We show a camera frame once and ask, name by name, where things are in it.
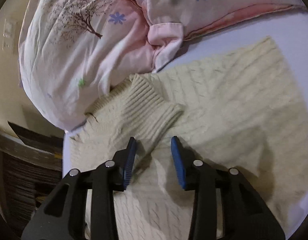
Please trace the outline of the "pink floral pillow with tree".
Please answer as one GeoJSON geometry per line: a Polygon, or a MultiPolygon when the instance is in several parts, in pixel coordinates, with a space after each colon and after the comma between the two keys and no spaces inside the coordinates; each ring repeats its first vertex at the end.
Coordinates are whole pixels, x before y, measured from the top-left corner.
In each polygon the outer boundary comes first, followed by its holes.
{"type": "Polygon", "coordinates": [[[182,40],[181,24],[149,25],[130,0],[29,0],[18,44],[21,82],[47,121],[71,131],[126,77],[164,67],[182,40]]]}

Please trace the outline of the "white wall switch plate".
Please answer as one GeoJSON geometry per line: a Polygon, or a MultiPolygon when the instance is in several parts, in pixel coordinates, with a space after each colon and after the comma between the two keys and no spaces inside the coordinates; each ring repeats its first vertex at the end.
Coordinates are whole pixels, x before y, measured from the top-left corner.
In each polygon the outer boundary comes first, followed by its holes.
{"type": "Polygon", "coordinates": [[[6,53],[13,54],[15,35],[17,29],[17,21],[13,19],[5,19],[4,29],[3,29],[3,40],[2,40],[2,50],[6,53]]]}

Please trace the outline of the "dark wooden bedside furniture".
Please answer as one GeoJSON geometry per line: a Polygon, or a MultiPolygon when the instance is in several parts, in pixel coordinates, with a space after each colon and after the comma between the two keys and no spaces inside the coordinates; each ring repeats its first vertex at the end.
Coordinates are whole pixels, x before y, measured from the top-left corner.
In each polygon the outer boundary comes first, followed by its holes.
{"type": "Polygon", "coordinates": [[[0,131],[0,208],[20,236],[62,178],[63,139],[8,125],[13,136],[0,131]]]}

